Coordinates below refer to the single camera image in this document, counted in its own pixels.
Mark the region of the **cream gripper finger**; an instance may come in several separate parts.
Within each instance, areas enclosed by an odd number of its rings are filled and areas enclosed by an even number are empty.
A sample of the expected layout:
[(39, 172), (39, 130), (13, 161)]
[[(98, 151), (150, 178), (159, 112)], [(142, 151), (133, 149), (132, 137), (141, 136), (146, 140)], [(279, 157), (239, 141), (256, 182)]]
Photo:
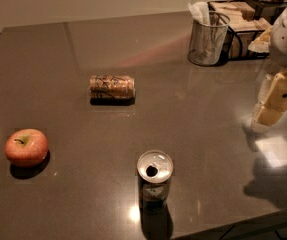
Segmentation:
[(287, 111), (287, 69), (276, 74), (266, 74), (254, 106), (250, 128), (255, 133), (265, 133)]

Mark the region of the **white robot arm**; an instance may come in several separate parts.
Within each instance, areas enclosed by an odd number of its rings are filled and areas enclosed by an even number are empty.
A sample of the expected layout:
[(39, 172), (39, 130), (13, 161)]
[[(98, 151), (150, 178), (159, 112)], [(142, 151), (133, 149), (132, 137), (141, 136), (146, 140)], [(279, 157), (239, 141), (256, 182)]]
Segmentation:
[(256, 133), (267, 132), (287, 111), (287, 7), (266, 34), (272, 65), (266, 70), (251, 116), (250, 127)]

